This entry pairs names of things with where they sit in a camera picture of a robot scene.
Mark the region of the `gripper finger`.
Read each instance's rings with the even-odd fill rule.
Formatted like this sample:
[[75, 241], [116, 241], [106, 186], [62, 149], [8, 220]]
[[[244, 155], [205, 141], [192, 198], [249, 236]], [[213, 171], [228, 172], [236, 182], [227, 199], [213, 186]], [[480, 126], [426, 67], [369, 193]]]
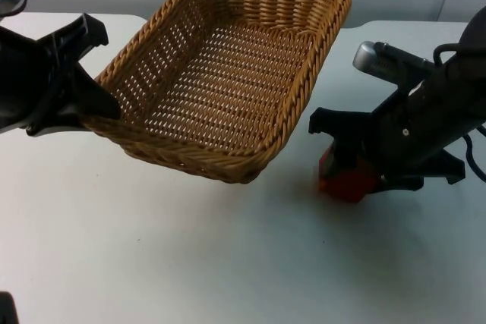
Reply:
[[358, 159], [365, 156], [363, 139], [344, 135], [334, 137], [332, 155], [331, 176], [351, 171], [357, 166]]
[[374, 193], [381, 193], [393, 190], [417, 191], [424, 186], [424, 178], [416, 176], [386, 176], [381, 175]]
[[63, 80], [61, 115], [94, 115], [118, 120], [121, 108], [117, 99], [98, 84], [79, 64]]

